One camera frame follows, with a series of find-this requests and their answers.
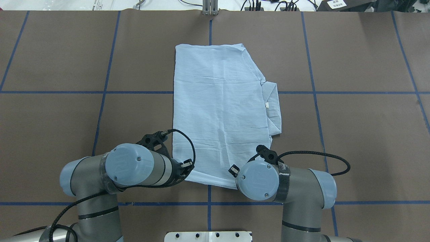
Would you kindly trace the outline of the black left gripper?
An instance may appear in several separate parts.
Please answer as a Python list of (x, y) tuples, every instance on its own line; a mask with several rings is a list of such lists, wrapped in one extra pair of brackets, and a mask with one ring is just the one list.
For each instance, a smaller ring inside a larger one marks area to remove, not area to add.
[(188, 171), (194, 169), (195, 167), (195, 162), (192, 159), (188, 159), (184, 162), (178, 162), (175, 159), (171, 158), (170, 161), (172, 165), (172, 184), (177, 184), (183, 181), (186, 178)]

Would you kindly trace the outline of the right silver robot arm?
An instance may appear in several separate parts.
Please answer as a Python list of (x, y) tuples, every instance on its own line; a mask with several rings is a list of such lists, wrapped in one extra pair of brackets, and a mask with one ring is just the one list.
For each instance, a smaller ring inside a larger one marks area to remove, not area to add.
[(283, 204), (282, 242), (358, 241), (321, 233), (322, 212), (331, 209), (337, 198), (337, 185), (329, 173), (262, 160), (250, 161), (243, 167), (232, 165), (229, 173), (237, 189), (249, 199), (272, 199)]

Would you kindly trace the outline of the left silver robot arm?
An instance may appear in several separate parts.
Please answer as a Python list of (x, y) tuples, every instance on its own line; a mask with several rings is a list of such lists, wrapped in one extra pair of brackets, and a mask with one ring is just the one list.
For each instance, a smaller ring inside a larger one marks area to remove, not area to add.
[(166, 150), (120, 144), (103, 155), (66, 164), (60, 186), (76, 198), (51, 225), (4, 239), (5, 242), (123, 242), (117, 194), (130, 188), (167, 188), (184, 181), (195, 156), (183, 162)]

